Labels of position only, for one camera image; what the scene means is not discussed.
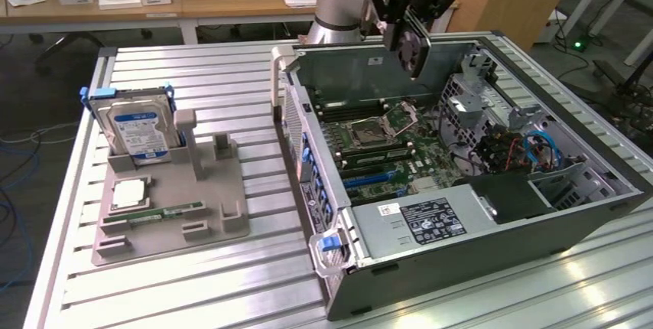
hard drive label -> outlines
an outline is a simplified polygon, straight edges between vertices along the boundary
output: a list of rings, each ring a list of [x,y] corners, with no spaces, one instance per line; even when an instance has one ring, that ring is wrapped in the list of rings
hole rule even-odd
[[[117,115],[115,120],[124,146],[135,158],[155,158],[168,153],[164,134],[156,129],[155,112]]]
[[[408,228],[420,245],[434,243],[468,232],[446,198],[408,205],[400,209]]]

aluminum extrusion table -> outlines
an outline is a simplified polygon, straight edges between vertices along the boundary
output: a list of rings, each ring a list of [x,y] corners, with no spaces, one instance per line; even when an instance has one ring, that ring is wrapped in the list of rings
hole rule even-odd
[[[653,181],[646,155],[544,74],[516,45],[486,35]],[[176,87],[177,106],[197,110],[198,141],[206,141],[213,132],[232,132],[252,232],[226,244],[95,267],[89,247],[107,171],[107,140],[85,112],[25,327],[650,326],[650,201],[558,255],[345,321],[324,319],[318,279],[300,231],[268,100],[270,49],[289,43],[293,41],[125,48],[99,58],[93,87],[169,82]],[[533,101],[505,72],[498,72],[498,85],[518,104]]]

hard drive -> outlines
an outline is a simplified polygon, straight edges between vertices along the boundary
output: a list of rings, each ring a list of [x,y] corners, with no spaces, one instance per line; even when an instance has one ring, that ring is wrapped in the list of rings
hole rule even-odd
[[[91,109],[109,143],[111,155],[131,155],[133,164],[171,161],[169,149],[181,146],[172,112],[172,88],[101,88],[81,102]]]

aluminum workbench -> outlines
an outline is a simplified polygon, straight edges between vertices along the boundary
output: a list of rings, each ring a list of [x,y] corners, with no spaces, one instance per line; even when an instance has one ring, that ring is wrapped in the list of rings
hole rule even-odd
[[[482,34],[653,181],[653,161],[641,150],[508,40]],[[318,279],[272,128],[270,49],[288,43],[293,41],[125,48],[99,58],[92,87],[169,82],[177,107],[197,110],[198,141],[208,141],[213,132],[232,133],[252,232],[226,244],[95,267],[89,247],[108,148],[87,111],[25,327],[650,327],[650,201],[561,254],[345,321],[324,319]],[[533,101],[505,72],[497,75],[497,84],[518,104]]]

motherboard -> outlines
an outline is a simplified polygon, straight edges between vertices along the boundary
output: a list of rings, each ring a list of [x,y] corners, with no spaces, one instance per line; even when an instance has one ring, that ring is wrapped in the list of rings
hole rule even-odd
[[[410,98],[328,107],[318,119],[352,206],[448,188],[472,172]]]

